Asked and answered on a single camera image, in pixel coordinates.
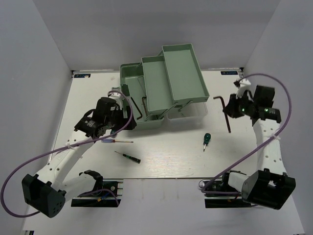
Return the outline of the green cantilever toolbox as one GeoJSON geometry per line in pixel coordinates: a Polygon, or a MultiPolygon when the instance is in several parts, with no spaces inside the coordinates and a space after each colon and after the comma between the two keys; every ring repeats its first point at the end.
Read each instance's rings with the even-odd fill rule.
{"type": "Polygon", "coordinates": [[[122,64],[117,88],[130,100],[136,131],[160,128],[166,119],[174,124],[198,123],[208,114],[209,92],[192,44],[162,46],[156,56],[122,64]],[[131,97],[143,114],[140,120],[136,120],[138,112],[131,97]]]}

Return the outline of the thick brown hex key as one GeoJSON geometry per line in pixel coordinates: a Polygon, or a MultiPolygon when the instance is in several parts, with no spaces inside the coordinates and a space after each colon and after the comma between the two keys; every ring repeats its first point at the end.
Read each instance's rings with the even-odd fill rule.
{"type": "Polygon", "coordinates": [[[224,102],[224,99],[221,97],[221,96],[215,96],[213,97],[213,99],[219,99],[221,101],[221,104],[222,104],[222,111],[223,111],[223,114],[224,114],[224,118],[225,118],[225,121],[226,121],[226,126],[227,126],[227,130],[229,133],[231,133],[231,127],[230,127],[230,123],[229,123],[229,119],[228,119],[228,116],[227,114],[224,112],[224,109],[226,107],[225,105],[225,102],[224,102]]]}

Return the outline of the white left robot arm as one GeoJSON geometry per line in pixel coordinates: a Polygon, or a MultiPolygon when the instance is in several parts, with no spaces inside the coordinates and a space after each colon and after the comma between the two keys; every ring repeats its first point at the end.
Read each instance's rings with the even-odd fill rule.
{"type": "Polygon", "coordinates": [[[57,151],[52,160],[35,175],[22,180],[25,202],[49,218],[55,217],[66,201],[78,195],[99,195],[103,191],[103,176],[85,170],[78,177],[66,176],[107,130],[133,130],[136,122],[128,99],[102,97],[94,109],[87,111],[74,126],[65,150],[57,151]]]}

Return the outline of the small dark hex key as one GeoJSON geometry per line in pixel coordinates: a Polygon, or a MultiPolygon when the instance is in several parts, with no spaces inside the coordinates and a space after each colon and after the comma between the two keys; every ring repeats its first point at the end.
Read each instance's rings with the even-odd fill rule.
{"type": "Polygon", "coordinates": [[[136,108],[136,110],[138,112],[138,117],[136,118],[136,120],[142,119],[143,118],[143,114],[142,114],[139,106],[137,105],[137,103],[135,102],[135,100],[132,97],[131,97],[131,101],[133,102],[133,104],[134,104],[134,106],[135,106],[135,108],[136,108]]]}

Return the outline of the blue red handled screwdriver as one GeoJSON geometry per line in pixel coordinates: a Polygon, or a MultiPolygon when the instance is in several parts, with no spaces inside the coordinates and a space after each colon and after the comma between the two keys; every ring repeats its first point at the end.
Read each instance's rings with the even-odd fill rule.
{"type": "Polygon", "coordinates": [[[119,141],[115,139],[102,139],[102,143],[133,143],[133,141],[119,141]]]}

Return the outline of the black green precision screwdriver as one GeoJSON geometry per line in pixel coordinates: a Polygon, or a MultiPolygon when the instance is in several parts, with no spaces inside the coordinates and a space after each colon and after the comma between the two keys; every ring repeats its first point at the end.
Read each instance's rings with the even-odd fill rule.
{"type": "Polygon", "coordinates": [[[131,161],[133,161],[133,162],[135,162],[137,164],[141,163],[141,159],[138,159],[138,158],[135,158],[135,157],[132,157],[130,155],[127,155],[127,154],[124,154],[124,153],[120,153],[120,152],[117,152],[117,151],[115,151],[115,153],[118,153],[118,154],[122,155],[123,157],[125,157],[125,158],[127,158],[127,159],[129,159],[129,160],[131,160],[131,161]]]}

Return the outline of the stubby green screwdriver orange cap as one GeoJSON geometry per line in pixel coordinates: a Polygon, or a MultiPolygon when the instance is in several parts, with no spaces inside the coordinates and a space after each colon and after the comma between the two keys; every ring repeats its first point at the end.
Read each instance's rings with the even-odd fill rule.
{"type": "Polygon", "coordinates": [[[206,147],[208,146],[210,140],[211,140],[211,134],[205,133],[205,135],[203,137],[203,152],[205,151],[206,147]]]}

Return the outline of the long brown hex key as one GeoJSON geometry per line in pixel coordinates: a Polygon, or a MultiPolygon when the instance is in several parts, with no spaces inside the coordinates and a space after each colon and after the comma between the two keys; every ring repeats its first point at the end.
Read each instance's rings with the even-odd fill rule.
{"type": "Polygon", "coordinates": [[[144,109],[144,112],[145,112],[145,116],[147,117],[148,116],[148,111],[147,111],[147,105],[146,105],[146,101],[147,101],[147,97],[142,97],[142,105],[143,105],[143,109],[144,109]]]}

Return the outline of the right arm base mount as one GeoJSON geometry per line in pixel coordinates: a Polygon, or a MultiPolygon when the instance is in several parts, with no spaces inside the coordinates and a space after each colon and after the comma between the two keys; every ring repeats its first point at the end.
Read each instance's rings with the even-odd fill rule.
{"type": "Polygon", "coordinates": [[[244,202],[241,195],[235,188],[227,185],[228,173],[215,180],[204,195],[204,203],[206,209],[235,209],[235,208],[252,208],[253,204],[244,202]]]}

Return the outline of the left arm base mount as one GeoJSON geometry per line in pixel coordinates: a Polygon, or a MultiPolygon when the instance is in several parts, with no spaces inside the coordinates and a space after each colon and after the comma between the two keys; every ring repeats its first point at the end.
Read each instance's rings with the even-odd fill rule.
{"type": "Polygon", "coordinates": [[[123,180],[103,180],[96,192],[74,197],[72,208],[118,208],[123,194],[123,180]]]}

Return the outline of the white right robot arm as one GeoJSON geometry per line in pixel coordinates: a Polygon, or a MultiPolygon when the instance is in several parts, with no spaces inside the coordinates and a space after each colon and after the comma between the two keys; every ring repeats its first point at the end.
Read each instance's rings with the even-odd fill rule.
{"type": "Polygon", "coordinates": [[[230,171],[223,177],[221,190],[226,195],[238,191],[247,203],[279,210],[294,191],[296,182],[287,175],[280,141],[275,136],[281,123],[280,111],[273,108],[275,89],[257,86],[253,98],[249,98],[249,88],[241,85],[236,94],[231,94],[223,112],[231,118],[250,117],[258,146],[270,138],[273,140],[258,150],[255,173],[246,176],[230,171]]]}

